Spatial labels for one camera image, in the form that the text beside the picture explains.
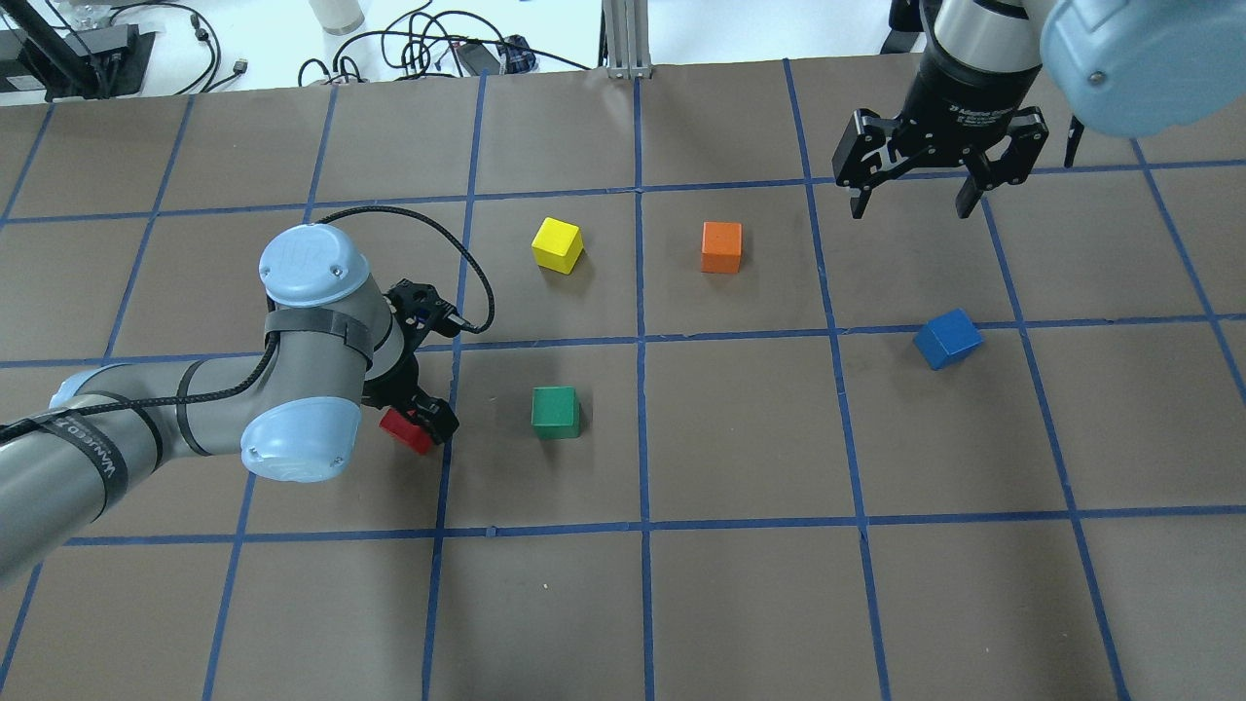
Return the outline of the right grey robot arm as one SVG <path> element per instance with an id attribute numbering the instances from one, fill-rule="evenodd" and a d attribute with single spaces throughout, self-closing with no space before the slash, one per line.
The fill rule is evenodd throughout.
<path id="1" fill-rule="evenodd" d="M 1030 176 L 1049 126 L 1027 93 L 1045 73 L 1082 134 L 1141 138 L 1197 123 L 1244 93 L 1241 1 L 893 1 L 895 34 L 927 45 L 898 115 L 854 112 L 832 157 L 860 219 L 883 183 L 962 168 L 954 208 Z"/>

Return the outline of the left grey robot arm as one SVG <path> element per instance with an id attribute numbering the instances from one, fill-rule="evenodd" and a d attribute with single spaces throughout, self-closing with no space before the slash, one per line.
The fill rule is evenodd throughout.
<path id="1" fill-rule="evenodd" d="M 445 443 L 459 420 L 419 386 L 435 332 L 476 332 L 436 288 L 378 286 L 330 219 L 262 253 L 269 309 L 258 359 L 112 364 L 75 374 L 49 408 L 2 430 L 2 581 L 31 570 L 169 461 L 238 456 L 273 482 L 316 483 L 354 457 L 365 408 Z"/>

